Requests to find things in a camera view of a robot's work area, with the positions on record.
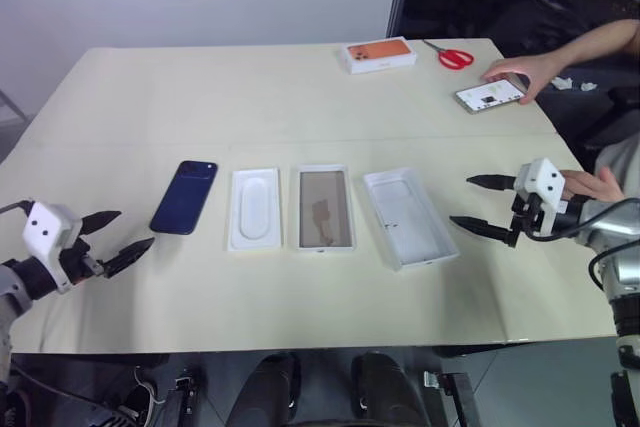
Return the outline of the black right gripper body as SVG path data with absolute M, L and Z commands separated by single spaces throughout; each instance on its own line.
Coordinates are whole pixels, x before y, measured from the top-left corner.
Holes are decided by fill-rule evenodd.
M 538 194 L 530 193 L 525 198 L 519 194 L 515 196 L 511 205 L 513 217 L 506 237 L 507 246 L 515 248 L 521 234 L 534 238 L 534 227 L 540 224 L 541 206 L 542 198 Z

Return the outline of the person's left hand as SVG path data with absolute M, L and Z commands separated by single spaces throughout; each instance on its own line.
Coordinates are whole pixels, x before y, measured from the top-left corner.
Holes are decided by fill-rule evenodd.
M 565 179 L 562 199 L 584 196 L 602 202 L 618 202 L 625 199 L 616 177 L 609 167 L 602 167 L 596 175 L 585 171 L 561 170 Z

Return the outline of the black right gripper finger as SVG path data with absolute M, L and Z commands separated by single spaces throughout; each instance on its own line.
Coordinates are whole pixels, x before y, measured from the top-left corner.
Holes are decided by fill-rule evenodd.
M 501 174 L 481 174 L 468 177 L 468 183 L 496 191 L 513 190 L 516 178 Z
M 475 235 L 509 243 L 511 231 L 489 224 L 486 220 L 469 216 L 450 216 L 449 219 L 458 227 L 461 227 Z

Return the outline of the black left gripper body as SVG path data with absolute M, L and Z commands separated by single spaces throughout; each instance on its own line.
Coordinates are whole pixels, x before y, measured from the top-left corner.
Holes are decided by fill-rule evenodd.
M 92 277 L 107 277 L 105 266 L 89 255 L 90 249 L 90 245 L 78 237 L 70 248 L 62 250 L 62 269 L 72 285 Z

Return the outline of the person's right hand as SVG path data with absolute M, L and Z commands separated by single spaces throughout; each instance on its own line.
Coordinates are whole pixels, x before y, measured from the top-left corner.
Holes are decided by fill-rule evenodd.
M 525 76 L 529 85 L 519 103 L 526 105 L 536 98 L 561 69 L 562 67 L 550 54 L 520 56 L 493 62 L 481 78 L 486 81 L 495 81 L 508 74 Z

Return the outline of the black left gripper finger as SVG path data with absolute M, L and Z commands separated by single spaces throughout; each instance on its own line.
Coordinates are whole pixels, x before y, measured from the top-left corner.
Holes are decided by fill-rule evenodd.
M 111 278 L 136 263 L 153 245 L 154 237 L 134 242 L 104 262 L 104 277 Z
M 90 235 L 97 232 L 122 214 L 121 211 L 109 210 L 99 211 L 81 219 L 82 225 L 79 231 L 80 235 Z

